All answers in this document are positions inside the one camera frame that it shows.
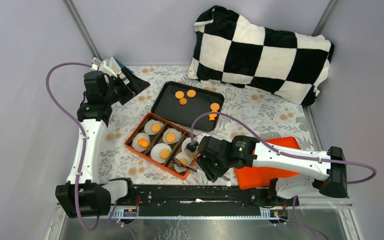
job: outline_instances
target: orange disc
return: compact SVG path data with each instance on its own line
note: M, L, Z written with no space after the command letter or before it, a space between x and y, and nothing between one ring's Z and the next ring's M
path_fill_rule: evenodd
M177 99L181 99L183 97L185 97L185 93L182 92L182 91L177 91L174 96L177 98Z
M197 92L195 90L189 90L187 91L186 95L189 97L189 98L193 98L197 95Z
M185 105L188 103L188 100L186 100L186 98L182 97L179 99L179 103L180 103L180 105Z
M218 111L218 110L220 109L220 105L219 105L217 102L215 102L215 103L211 103L211 105L209 106L209 108L210 108L211 110L216 110L216 111Z

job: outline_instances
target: orange tray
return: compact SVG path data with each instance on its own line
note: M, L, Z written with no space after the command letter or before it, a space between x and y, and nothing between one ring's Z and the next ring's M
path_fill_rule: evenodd
M300 149L297 140L293 136L270 139L266 142L282 147ZM294 171L265 166L244 167L241 169L235 169L234 172L236 173L237 184L240 189L265 187L269 185L271 179L289 178L300 174Z
M143 153L140 152L140 151L137 151L135 150L133 147L132 147L132 141L133 141L133 138L138 134L138 133L143 133L144 132L144 127L145 127L145 124L149 121L149 120L157 120L157 121L160 121L164 124L164 126L162 127L161 131L155 135L151 135L149 136L150 138L150 144L149 144L149 147L147 150L145 150ZM157 161L155 161L154 159L151 158L151 149L158 143L161 143L163 140L163 133L164 131L166 131L167 129L169 128L173 128L173 129L176 129L178 131L181 132L181 136L180 136L180 139L178 142L176 143L173 143L171 145L169 145L171 147L171 153L170 155L168 156L167 160L164 162L164 163L159 163ZM186 171L183 171L183 172L177 172L174 168L174 163L173 163L173 157L180 153L182 151L182 143L183 141L186 139L186 138L189 138L190 137L190 132L185 130L184 128L181 128L180 126L170 122L170 121L167 121L165 120L164 118L158 116L158 115L155 115L151 112L149 112L148 114L146 114L146 116L142 119L142 121L139 123L139 125L136 127L136 129L133 131L133 133L127 138L126 142L125 142L125 145L127 147L127 149L129 149L130 151L132 151L133 153L139 155L140 157L148 160L149 162L155 164L156 166L162 168L163 170L169 172L170 174L178 177L179 179L181 180L186 180L186 178L189 176L189 174L191 173L191 170L186 170ZM195 165L195 160L193 160L190 164L191 167L193 167Z

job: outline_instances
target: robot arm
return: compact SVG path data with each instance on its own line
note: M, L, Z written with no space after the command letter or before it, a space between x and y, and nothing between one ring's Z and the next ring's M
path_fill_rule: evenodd
M84 128L86 135L79 131L78 143L73 166L64 185L58 185L55 196L68 217L76 218L75 183L81 163L83 142L86 138L86 151L78 181L78 202L84 217L107 215L111 203L128 194L125 180L113 180L105 185L99 184L98 154L102 136L107 131L113 112L111 105L119 102L122 105L146 89L150 84L134 76L127 68L121 71L128 81L119 76L109 76L102 71L91 71L84 75L84 96L87 102L80 104L77 119Z
M232 142L211 136L201 137L197 162L207 178L215 181L229 168L271 167L301 173L289 178L274 178L268 186L269 196L291 199L298 194L319 192L333 198L346 198L347 172L344 164L317 162L288 157L272 151L254 137L236 136ZM339 147L328 151L304 151L272 145L280 152L296 156L344 160Z

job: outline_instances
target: egg yolk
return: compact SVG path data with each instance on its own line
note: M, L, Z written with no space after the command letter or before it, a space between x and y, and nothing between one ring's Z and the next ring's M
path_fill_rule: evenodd
M176 140L176 135L174 133L169 133L165 136L165 140L167 140L167 142L169 143L172 143Z
M159 152L159 157L162 159L167 159L170 155L170 151L168 149L163 149Z
M142 148L147 148L150 145L150 143L143 138L138 139L137 144L139 144L139 146L141 146Z
M180 162L184 165L188 165L188 160L186 158L180 158Z
M161 125L158 124L158 123L155 123L154 125L152 125L151 130L152 130L154 133L158 133L158 132L161 130Z

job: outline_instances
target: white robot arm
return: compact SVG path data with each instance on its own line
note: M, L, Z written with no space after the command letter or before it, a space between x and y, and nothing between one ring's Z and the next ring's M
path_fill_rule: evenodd
M84 155L79 183L84 184L86 180L89 180L92 183L100 184L97 159L100 152L101 139L107 131L107 125L104 121L97 121L96 119L85 119L81 122L81 125L86 131L86 136L83 136L82 131L79 130L74 162L66 182L74 183L76 180L77 169L79 168L80 157L82 154L83 138L86 138L86 153Z
M197 162L207 178L215 181L229 168L271 167L300 173L289 178L270 181L269 194L282 199L291 199L300 194L319 192L333 198L346 198L347 172L344 164L322 160L344 160L342 149L331 147L328 151L304 151L271 145L275 152L254 137L236 136L232 142L219 140L209 135L198 136ZM318 158L320 161L296 159L280 153L301 157Z

